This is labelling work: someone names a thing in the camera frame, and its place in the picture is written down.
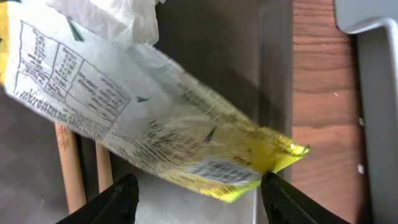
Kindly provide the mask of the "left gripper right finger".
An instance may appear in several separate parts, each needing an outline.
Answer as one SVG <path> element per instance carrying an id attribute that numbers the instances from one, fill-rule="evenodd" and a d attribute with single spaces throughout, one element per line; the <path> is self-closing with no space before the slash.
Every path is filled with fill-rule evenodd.
<path id="1" fill-rule="evenodd" d="M 270 224 L 346 223 L 273 172 L 263 175 L 261 193 Z"/>

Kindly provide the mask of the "yellow green snack wrapper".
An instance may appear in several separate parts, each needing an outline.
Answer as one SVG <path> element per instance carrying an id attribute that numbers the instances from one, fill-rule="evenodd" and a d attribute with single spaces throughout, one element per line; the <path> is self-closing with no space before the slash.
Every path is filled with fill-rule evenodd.
<path id="1" fill-rule="evenodd" d="M 41 3 L 1 3 L 1 83 L 145 172 L 225 202 L 309 152 L 150 45 L 125 52 Z"/>

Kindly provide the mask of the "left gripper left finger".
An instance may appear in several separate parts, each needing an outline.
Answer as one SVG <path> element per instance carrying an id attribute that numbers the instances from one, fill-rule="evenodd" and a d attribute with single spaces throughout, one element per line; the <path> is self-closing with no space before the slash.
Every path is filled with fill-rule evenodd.
<path id="1" fill-rule="evenodd" d="M 134 224 L 138 203 L 137 178 L 127 174 L 57 224 Z"/>

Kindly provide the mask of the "white napkin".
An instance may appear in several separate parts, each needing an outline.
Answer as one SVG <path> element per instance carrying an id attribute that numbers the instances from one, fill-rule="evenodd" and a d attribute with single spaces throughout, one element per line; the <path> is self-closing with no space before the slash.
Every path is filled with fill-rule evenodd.
<path id="1" fill-rule="evenodd" d="M 159 41 L 159 0 L 49 0 L 46 5 L 110 43 L 128 49 Z"/>

